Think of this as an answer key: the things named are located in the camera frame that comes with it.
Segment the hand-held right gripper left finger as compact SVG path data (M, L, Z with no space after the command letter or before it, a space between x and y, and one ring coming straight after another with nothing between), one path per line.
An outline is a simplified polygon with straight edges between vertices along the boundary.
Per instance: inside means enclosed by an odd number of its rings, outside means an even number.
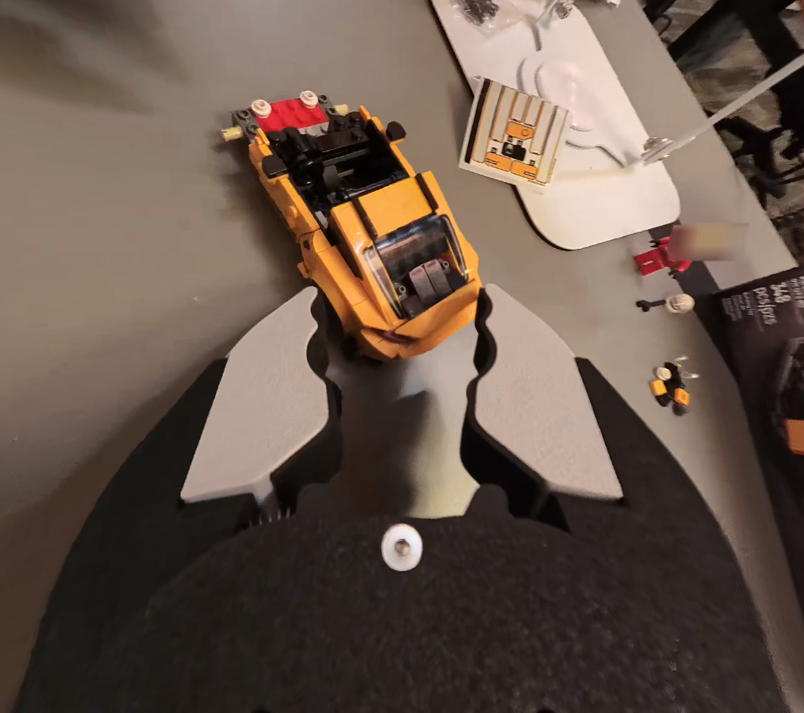
M251 495L294 509L343 461L341 393L327 378L325 304L304 288L230 350L181 499Z

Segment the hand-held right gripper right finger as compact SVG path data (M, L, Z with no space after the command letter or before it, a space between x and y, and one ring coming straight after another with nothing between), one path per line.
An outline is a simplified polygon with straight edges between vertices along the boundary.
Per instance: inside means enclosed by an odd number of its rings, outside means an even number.
M577 358L561 336L499 286L481 291L477 376L467 387L461 463L501 490L511 514L560 514L560 495L624 497Z

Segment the yellow lego car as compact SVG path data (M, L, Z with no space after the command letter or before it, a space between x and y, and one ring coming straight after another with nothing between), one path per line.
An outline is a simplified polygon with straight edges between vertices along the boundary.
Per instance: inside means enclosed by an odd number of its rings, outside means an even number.
M354 351L390 362L442 344L475 317L477 252L431 171L400 150L398 122L327 95L253 100L221 131L240 141Z

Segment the red lego minifigure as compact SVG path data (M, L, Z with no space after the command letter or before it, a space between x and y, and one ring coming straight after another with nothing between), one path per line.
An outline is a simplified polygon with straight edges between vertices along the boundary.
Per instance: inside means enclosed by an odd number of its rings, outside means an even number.
M691 260L679 260L670 256L670 236L652 239L650 249L633 256L633 260L642 276L667 272L673 279L686 273L692 265Z

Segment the black lego set box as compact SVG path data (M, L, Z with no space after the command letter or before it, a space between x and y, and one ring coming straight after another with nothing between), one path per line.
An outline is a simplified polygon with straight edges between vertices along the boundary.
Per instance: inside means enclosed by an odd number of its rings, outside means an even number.
M786 543L802 551L803 269L693 293L737 382Z

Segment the white stand with clear rods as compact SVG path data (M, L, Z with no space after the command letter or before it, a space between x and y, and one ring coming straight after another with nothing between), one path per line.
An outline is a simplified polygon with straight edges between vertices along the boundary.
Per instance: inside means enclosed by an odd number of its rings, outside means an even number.
M431 0L472 93L488 77L571 114L568 139L544 193L515 191L549 244L578 250L678 219L663 160L802 67L802 55L692 130L650 138L575 0L495 0L490 31L448 0Z

